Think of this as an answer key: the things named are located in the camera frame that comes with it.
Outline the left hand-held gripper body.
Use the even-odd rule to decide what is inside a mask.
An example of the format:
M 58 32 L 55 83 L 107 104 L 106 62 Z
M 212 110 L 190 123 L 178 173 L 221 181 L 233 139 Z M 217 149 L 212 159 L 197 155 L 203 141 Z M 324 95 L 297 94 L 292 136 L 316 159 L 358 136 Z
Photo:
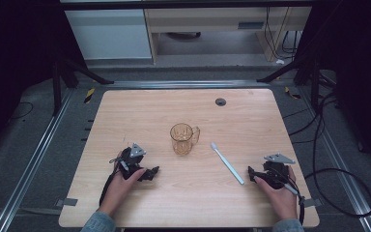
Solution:
M 137 143 L 123 150 L 110 163 L 114 163 L 113 174 L 121 172 L 124 179 L 127 180 L 134 172 L 141 169 L 140 162 L 147 154 Z

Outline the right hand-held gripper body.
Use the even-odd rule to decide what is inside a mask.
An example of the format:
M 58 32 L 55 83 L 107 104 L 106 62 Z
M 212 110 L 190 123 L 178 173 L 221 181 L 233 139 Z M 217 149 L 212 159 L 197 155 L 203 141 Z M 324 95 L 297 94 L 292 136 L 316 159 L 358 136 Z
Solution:
M 282 154 L 265 156 L 263 172 L 253 172 L 254 177 L 263 179 L 273 189 L 282 189 L 289 181 L 289 164 L 295 164 L 292 159 Z

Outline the person's right hand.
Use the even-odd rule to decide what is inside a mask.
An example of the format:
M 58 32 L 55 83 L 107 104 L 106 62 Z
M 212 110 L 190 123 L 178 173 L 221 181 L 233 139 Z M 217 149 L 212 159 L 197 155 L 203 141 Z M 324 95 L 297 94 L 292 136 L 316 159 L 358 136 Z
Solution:
M 298 218 L 297 197 L 287 188 L 273 189 L 265 181 L 257 186 L 269 199 L 279 220 Z

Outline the person's left hand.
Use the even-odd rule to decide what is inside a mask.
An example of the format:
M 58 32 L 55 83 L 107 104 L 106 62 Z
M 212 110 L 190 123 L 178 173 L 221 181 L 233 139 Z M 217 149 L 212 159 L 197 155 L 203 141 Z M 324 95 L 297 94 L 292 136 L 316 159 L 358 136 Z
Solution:
M 121 172 L 116 172 L 113 175 L 98 211 L 113 218 L 120 206 L 124 203 L 134 184 L 144 173 L 145 169 L 140 168 L 126 180 Z

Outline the pale blue toothbrush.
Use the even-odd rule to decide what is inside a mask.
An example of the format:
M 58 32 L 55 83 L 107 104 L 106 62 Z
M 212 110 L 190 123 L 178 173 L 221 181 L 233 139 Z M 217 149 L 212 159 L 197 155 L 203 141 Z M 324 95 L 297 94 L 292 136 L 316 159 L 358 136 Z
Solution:
M 211 143 L 211 148 L 217 153 L 221 161 L 224 163 L 224 165 L 228 168 L 228 170 L 232 173 L 232 175 L 236 178 L 236 180 L 240 183 L 240 185 L 244 185 L 244 180 L 240 176 L 240 174 L 237 172 L 237 170 L 232 166 L 232 164 L 225 158 L 220 151 L 218 150 L 217 145 L 212 142 Z

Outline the amber glass mug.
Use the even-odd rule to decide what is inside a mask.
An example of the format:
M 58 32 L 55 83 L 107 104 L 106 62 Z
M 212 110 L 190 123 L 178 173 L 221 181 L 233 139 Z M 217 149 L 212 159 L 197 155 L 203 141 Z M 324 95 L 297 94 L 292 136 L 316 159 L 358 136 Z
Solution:
M 199 141 L 200 129 L 185 123 L 174 125 L 170 130 L 172 147 L 176 155 L 184 156 L 191 152 Z

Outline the grey tape piece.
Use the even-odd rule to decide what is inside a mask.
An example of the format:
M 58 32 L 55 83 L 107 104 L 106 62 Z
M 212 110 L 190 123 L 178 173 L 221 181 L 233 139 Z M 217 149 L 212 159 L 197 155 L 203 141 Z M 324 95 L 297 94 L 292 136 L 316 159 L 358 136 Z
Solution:
M 305 208 L 308 208 L 308 207 L 319 207 L 319 206 L 322 206 L 323 203 L 322 201 L 319 199 L 319 198 L 309 198 L 309 199 L 304 199 L 303 200 L 303 206 Z
M 55 203 L 56 207 L 64 207 L 64 206 L 75 206 L 77 203 L 77 199 L 75 198 L 63 198 L 58 199 Z

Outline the yellow black tape strip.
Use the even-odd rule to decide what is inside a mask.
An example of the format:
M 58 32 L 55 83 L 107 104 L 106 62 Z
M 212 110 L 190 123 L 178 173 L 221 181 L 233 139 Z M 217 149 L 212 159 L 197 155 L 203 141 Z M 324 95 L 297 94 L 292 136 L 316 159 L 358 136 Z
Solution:
M 299 94 L 293 94 L 290 90 L 289 87 L 285 86 L 284 87 L 284 92 L 286 95 L 288 95 L 290 98 L 295 99 L 295 100 L 300 100 L 301 96 Z
M 95 93 L 95 90 L 96 90 L 96 88 L 91 88 L 91 89 L 88 90 L 88 92 L 86 94 L 86 97 L 84 99 L 84 103 L 90 102 L 91 98 L 93 97 L 93 95 Z

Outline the black metal stand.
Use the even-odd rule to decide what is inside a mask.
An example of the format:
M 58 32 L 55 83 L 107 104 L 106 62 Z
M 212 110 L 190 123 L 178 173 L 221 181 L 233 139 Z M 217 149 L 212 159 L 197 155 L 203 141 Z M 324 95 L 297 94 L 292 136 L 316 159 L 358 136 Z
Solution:
M 270 83 L 280 77 L 281 75 L 296 70 L 294 82 L 297 85 L 303 85 L 307 80 L 311 81 L 311 106 L 317 110 L 319 108 L 319 85 L 320 85 L 320 60 L 319 54 L 304 54 L 296 58 L 293 62 L 283 66 L 279 70 L 271 73 L 270 75 L 258 79 L 258 82 Z
M 89 71 L 87 68 L 84 68 L 70 59 L 57 60 L 52 66 L 54 99 L 53 115 L 57 115 L 62 106 L 61 80 L 64 80 L 68 88 L 76 87 L 78 81 L 77 77 L 74 75 L 75 72 L 82 73 L 101 85 L 113 84 L 113 81 L 98 76 L 94 72 Z

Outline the white cabinet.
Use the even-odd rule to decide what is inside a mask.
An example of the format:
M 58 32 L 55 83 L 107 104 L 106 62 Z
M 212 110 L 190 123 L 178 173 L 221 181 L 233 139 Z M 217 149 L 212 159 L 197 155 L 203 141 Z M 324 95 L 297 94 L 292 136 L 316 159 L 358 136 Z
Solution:
M 85 60 L 151 58 L 142 10 L 66 11 Z

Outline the metal floor rail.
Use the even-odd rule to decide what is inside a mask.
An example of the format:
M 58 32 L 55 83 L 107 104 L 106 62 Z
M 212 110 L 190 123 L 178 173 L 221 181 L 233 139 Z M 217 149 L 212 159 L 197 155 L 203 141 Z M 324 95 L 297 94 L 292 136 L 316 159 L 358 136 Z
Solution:
M 60 108 L 51 117 L 49 124 L 37 145 L 37 148 L 35 149 L 32 157 L 30 158 L 20 179 L 17 182 L 14 191 L 12 192 L 7 203 L 4 205 L 4 208 L 0 211 L 0 232 L 7 232 L 9 229 L 21 202 L 42 163 L 47 148 L 49 147 L 51 140 L 69 107 L 71 97 L 74 92 L 74 89 L 65 90 L 65 96 L 61 98 Z
M 346 118 L 328 97 L 316 119 L 312 154 L 309 156 L 311 193 L 320 197 L 320 224 L 315 232 L 371 232 L 371 161 L 357 149 Z
M 220 88 L 266 88 L 269 84 L 256 80 L 143 80 L 115 81 L 107 87 L 120 90 L 141 89 L 220 89 Z

